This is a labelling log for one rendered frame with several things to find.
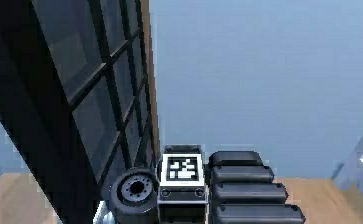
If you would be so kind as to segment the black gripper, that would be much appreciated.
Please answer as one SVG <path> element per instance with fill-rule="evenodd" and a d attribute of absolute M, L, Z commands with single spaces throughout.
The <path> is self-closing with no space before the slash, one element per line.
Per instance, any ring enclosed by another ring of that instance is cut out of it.
<path fill-rule="evenodd" d="M 110 190 L 109 207 L 115 224 L 158 224 L 158 182 L 147 168 L 120 175 Z"/>

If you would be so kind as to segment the black glass-paned room door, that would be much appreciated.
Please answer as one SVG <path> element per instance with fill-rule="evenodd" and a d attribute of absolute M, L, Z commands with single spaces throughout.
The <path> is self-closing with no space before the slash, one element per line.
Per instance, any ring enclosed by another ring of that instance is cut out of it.
<path fill-rule="evenodd" d="M 0 0 L 0 224 L 109 221 L 155 109 L 149 0 Z"/>

